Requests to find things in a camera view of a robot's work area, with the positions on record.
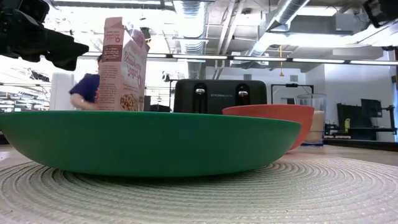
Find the purple shirt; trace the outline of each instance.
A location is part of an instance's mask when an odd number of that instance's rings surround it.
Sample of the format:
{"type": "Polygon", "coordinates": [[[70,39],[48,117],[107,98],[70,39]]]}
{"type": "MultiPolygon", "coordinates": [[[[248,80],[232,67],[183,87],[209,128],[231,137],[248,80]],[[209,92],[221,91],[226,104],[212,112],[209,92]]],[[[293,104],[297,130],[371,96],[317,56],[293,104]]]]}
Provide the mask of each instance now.
{"type": "Polygon", "coordinates": [[[98,74],[86,74],[70,91],[69,94],[79,94],[85,101],[94,103],[97,89],[100,85],[100,76],[98,74]]]}

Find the person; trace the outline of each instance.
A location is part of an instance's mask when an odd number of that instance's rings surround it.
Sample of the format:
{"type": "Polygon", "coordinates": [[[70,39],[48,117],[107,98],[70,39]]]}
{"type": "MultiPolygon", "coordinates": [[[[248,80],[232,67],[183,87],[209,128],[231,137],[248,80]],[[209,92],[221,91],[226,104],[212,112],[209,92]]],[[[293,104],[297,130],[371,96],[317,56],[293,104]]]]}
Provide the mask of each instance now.
{"type": "MultiPolygon", "coordinates": [[[[97,58],[98,73],[100,73],[100,63],[102,55],[97,58]]],[[[100,85],[99,74],[86,74],[70,91],[70,102],[81,110],[95,110],[95,97],[100,85]]]]}

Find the cereal image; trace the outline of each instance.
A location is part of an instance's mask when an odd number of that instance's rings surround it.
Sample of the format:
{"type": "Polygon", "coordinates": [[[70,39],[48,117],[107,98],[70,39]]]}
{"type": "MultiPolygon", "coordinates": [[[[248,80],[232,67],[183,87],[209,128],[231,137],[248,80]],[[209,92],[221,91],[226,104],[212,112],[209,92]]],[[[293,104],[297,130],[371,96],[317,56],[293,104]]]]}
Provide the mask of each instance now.
{"type": "Polygon", "coordinates": [[[120,98],[120,104],[122,105],[123,109],[125,109],[126,111],[139,110],[138,99],[136,99],[133,94],[124,94],[120,98]]]}

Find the cereal box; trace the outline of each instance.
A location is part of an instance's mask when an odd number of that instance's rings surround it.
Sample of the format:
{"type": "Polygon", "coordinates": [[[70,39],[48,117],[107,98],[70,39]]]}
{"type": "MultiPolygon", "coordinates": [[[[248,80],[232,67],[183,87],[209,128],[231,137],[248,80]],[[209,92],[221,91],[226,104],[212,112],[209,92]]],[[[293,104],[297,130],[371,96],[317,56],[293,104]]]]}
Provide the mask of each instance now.
{"type": "Polygon", "coordinates": [[[122,17],[107,18],[99,65],[97,107],[108,111],[144,109],[145,71],[149,46],[144,34],[122,17]]]}

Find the computer monitor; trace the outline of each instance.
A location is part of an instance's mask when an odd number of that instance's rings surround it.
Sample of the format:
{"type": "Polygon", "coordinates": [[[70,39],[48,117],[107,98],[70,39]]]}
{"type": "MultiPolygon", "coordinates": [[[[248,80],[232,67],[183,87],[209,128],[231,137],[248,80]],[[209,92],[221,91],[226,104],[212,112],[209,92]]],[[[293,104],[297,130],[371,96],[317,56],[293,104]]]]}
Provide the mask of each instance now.
{"type": "Polygon", "coordinates": [[[381,118],[382,107],[380,100],[361,99],[362,114],[368,118],[381,118]]]}

